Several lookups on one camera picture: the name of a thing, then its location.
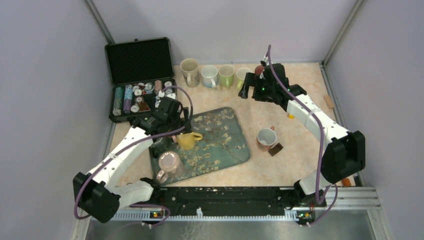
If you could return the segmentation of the lime green faceted mug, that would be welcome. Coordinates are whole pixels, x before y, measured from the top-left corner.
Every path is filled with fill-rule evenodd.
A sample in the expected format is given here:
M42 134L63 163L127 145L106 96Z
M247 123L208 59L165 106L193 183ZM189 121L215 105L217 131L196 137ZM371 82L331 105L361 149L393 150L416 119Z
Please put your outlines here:
M236 72L236 87L238 90L241 90L243 87L243 84L245 82L246 74L252 73L253 71L250 68L242 67L239 68Z

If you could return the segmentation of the yellow upside-down mug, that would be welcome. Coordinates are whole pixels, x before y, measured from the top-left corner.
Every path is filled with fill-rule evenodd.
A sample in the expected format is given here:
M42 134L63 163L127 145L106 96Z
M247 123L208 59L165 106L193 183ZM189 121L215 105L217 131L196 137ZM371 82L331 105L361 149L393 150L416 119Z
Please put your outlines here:
M176 136L176 142L183 150L191 150L202 139L203 135L197 132L184 133Z

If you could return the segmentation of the red-bottomed glass mug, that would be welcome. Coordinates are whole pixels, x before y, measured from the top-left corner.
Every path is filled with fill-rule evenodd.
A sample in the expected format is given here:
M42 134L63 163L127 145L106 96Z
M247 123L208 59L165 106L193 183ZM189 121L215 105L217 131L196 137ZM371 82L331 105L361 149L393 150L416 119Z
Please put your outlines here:
M254 70L254 74L256 76L259 76L263 73L264 69L265 69L265 67L263 65L258 65Z

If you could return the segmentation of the light green mug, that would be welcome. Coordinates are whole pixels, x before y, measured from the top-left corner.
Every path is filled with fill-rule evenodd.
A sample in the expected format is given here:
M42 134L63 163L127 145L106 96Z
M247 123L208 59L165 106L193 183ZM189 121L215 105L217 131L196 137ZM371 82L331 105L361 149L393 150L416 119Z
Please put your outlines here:
M218 69L218 80L222 87L230 88L234 82L235 69L228 64Z

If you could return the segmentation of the light pink glass mug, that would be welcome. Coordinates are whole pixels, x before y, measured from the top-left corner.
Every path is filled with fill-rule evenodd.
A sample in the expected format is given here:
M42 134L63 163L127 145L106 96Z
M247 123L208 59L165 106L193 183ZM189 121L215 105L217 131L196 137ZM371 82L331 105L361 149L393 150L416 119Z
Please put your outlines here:
M178 178L184 173L184 164L180 156L174 151L164 152L158 159L160 171L156 175L156 180L163 184L169 178Z

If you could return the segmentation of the white and blue mug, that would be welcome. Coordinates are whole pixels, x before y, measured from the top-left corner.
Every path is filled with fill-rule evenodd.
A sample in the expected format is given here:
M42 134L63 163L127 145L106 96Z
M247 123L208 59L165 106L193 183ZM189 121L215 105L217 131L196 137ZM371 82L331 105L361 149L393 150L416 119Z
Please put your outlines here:
M206 88L216 89L218 86L218 69L213 65L204 66L201 71L202 83Z

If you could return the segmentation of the terracotta upside-down mug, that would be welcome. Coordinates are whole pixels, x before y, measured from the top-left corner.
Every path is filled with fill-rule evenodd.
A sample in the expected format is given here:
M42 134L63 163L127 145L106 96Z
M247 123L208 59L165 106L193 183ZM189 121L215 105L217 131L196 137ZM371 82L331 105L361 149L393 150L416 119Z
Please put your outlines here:
M259 150L267 152L277 141L275 126L261 129L256 136L256 145Z

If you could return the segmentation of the cream patterned mug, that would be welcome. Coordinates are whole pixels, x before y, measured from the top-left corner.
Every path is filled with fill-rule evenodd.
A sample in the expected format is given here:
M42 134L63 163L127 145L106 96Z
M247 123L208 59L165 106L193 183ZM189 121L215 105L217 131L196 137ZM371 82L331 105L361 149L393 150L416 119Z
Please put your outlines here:
M189 88L195 88L200 84L199 63L194 58L186 58L180 63L183 78Z

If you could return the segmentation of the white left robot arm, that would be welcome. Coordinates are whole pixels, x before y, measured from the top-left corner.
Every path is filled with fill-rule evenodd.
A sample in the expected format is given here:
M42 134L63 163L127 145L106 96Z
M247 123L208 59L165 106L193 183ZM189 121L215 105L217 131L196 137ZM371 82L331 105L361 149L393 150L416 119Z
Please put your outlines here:
M151 147L154 141L187 132L193 117L193 107L170 97L164 97L149 117L132 121L128 133L107 157L88 173L77 173L73 180L74 216L82 220L78 209L101 223L113 218L121 208L144 202L154 207L160 193L151 182L138 180L118 186L117 182L135 159Z

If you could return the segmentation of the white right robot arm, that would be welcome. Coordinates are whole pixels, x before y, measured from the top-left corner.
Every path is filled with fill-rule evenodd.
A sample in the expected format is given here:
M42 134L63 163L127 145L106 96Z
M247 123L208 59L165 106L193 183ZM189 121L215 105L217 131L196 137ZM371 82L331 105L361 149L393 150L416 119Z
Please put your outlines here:
M319 140L317 169L294 184L293 200L307 206L320 191L363 170L366 166L366 139L359 131L350 131L324 113L300 85L289 83L285 67L261 62L261 74L247 72L237 86L238 95L260 102L274 103L298 119Z

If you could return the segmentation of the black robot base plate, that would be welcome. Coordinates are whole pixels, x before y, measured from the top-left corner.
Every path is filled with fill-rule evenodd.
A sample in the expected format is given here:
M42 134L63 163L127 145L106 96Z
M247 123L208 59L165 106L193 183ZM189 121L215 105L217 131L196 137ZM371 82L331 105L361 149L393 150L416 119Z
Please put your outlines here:
M315 197L303 196L292 187L159 187L144 205L166 207L173 217L193 216L200 209L206 217L282 216L295 207L325 207Z

